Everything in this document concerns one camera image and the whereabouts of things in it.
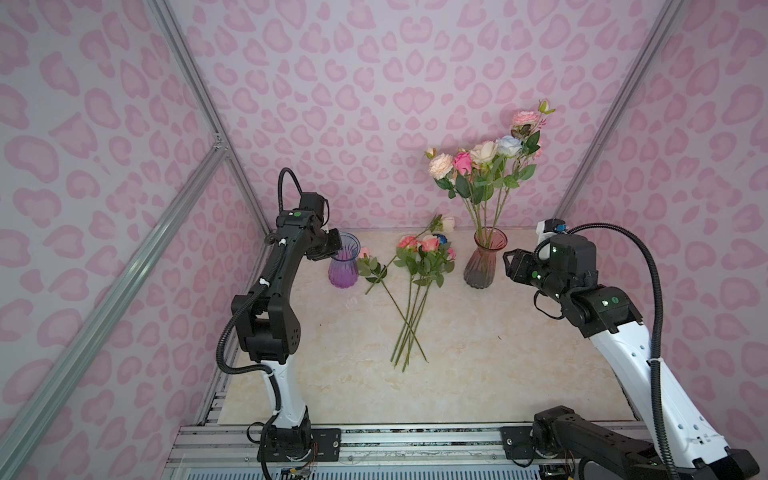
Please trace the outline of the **purple blue glass vase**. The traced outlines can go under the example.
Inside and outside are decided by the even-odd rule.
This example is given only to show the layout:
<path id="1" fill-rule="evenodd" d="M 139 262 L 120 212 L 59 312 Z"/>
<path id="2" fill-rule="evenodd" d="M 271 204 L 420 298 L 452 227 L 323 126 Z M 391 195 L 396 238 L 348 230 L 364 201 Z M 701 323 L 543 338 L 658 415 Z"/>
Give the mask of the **purple blue glass vase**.
<path id="1" fill-rule="evenodd" d="M 352 287 L 359 277 L 357 259 L 361 244 L 352 233 L 341 233 L 340 238 L 341 249 L 331 257 L 328 279 L 333 286 L 346 289 Z"/>

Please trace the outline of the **red grey glass vase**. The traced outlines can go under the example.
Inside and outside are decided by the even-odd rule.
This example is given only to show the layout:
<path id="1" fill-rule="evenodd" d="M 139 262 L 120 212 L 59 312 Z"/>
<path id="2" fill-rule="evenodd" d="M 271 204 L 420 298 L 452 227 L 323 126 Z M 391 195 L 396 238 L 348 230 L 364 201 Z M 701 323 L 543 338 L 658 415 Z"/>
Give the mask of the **red grey glass vase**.
<path id="1" fill-rule="evenodd" d="M 475 250 L 469 258 L 463 279 L 474 289 L 486 289 L 494 281 L 497 254 L 508 243 L 506 234 L 496 227 L 484 227 L 474 234 Z"/>

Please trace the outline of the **magenta rose stem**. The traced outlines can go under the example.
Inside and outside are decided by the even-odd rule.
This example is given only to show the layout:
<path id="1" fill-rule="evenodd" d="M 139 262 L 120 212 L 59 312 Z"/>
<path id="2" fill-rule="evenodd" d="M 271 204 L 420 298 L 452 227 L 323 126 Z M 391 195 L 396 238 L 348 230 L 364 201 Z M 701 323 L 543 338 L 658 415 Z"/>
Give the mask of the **magenta rose stem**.
<path id="1" fill-rule="evenodd" d="M 398 244 L 394 264 L 408 274 L 408 292 L 403 327 L 390 361 L 404 372 L 414 354 L 427 362 L 418 337 L 418 328 L 433 287 L 440 289 L 455 269 L 455 251 L 444 234 L 407 236 Z"/>

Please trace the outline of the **white blue rose stem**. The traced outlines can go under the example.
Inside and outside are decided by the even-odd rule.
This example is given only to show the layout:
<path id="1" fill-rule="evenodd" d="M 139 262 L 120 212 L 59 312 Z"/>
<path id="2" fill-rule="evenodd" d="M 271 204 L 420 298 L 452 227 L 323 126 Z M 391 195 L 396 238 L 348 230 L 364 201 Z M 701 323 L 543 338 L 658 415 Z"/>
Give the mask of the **white blue rose stem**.
<path id="1" fill-rule="evenodd" d="M 498 140 L 497 177 L 501 179 L 504 187 L 519 188 L 523 181 L 533 177 L 536 170 L 536 159 L 540 153 L 538 139 L 539 134 L 535 133 L 527 138 L 507 135 Z"/>

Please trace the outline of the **cream white rose stem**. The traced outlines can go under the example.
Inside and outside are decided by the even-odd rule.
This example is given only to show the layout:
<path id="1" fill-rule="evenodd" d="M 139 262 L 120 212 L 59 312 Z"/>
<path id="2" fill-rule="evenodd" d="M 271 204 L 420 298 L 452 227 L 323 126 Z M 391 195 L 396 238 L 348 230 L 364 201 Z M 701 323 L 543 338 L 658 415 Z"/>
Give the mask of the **cream white rose stem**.
<path id="1" fill-rule="evenodd" d="M 483 168 L 496 157 L 498 145 L 495 141 L 485 141 L 477 144 L 469 151 L 472 165 L 477 168 Z"/>

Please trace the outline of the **peach rose stem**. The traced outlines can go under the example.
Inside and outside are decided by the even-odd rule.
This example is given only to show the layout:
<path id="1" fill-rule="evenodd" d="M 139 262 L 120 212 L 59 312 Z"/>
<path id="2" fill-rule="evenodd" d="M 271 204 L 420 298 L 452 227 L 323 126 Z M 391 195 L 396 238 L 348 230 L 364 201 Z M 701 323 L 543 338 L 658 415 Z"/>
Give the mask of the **peach rose stem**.
<path id="1" fill-rule="evenodd" d="M 439 153 L 435 148 L 425 152 L 429 160 L 429 176 L 433 179 L 439 189 L 447 193 L 450 199 L 459 198 L 458 196 L 455 196 L 453 192 L 453 162 L 457 153 L 455 155 Z"/>

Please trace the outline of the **light pink rose stem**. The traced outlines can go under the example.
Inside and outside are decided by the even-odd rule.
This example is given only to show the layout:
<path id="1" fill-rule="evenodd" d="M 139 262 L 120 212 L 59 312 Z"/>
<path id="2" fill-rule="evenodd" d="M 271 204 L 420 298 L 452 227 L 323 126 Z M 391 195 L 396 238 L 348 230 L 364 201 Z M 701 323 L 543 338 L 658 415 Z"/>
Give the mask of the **light pink rose stem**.
<path id="1" fill-rule="evenodd" d="M 537 154 L 541 148 L 541 130 L 548 117 L 555 112 L 556 109 L 547 100 L 540 100 L 536 109 L 520 110 L 514 114 L 510 134 L 520 143 L 517 153 L 520 158 Z"/>

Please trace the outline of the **dark pink rose stem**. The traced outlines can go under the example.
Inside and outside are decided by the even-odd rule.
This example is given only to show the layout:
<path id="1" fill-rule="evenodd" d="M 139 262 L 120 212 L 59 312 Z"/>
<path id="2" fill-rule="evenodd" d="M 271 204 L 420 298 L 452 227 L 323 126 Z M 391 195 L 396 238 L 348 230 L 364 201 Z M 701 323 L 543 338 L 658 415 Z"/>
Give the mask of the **dark pink rose stem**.
<path id="1" fill-rule="evenodd" d="M 480 233 L 485 226 L 483 213 L 485 191 L 484 185 L 476 184 L 472 157 L 468 151 L 461 150 L 454 157 L 453 192 L 462 200 L 469 212 L 475 232 Z"/>

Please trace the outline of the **coral red rose stem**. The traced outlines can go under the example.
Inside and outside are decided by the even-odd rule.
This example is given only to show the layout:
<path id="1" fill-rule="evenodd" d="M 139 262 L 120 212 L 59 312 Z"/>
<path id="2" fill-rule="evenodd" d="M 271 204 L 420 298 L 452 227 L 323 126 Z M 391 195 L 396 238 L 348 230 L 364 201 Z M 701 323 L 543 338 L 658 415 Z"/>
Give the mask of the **coral red rose stem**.
<path id="1" fill-rule="evenodd" d="M 418 343 L 416 336 L 417 300 L 420 287 L 415 284 L 419 279 L 420 240 L 417 236 L 406 235 L 397 243 L 392 266 L 402 273 L 402 280 L 407 283 L 403 287 L 402 300 L 398 304 L 399 313 L 403 320 L 400 333 L 390 357 L 394 366 L 405 370 L 414 346 Z"/>

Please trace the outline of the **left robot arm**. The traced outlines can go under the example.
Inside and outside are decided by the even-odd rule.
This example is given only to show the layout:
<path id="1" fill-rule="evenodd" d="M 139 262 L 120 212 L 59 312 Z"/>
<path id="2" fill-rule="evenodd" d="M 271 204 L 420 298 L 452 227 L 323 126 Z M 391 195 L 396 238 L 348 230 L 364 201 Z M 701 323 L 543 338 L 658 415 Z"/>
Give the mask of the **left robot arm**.
<path id="1" fill-rule="evenodd" d="M 303 259 L 324 260 L 341 248 L 336 229 L 326 230 L 328 201 L 315 192 L 300 195 L 299 206 L 283 210 L 268 237 L 272 250 L 246 295 L 232 301 L 232 330 L 252 363 L 228 366 L 238 375 L 259 372 L 270 393 L 272 413 L 259 434 L 258 460 L 308 462 L 314 454 L 309 410 L 302 398 L 293 356 L 301 341 L 301 325 L 291 306 L 293 283 Z"/>

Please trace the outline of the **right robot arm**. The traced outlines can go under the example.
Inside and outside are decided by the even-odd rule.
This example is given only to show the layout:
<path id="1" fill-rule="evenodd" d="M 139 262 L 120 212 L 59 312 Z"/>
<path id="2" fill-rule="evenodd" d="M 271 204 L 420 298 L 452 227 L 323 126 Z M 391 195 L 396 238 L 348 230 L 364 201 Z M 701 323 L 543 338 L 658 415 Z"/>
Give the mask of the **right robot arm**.
<path id="1" fill-rule="evenodd" d="M 561 318 L 604 357 L 651 435 L 648 441 L 627 437 L 557 406 L 534 417 L 535 454 L 571 453 L 622 479 L 752 479 L 759 474 L 752 454 L 728 444 L 664 363 L 661 293 L 654 294 L 655 318 L 646 327 L 623 290 L 599 283 L 596 246 L 577 232 L 554 234 L 533 252 L 508 251 L 503 260 L 512 281 L 555 301 Z"/>

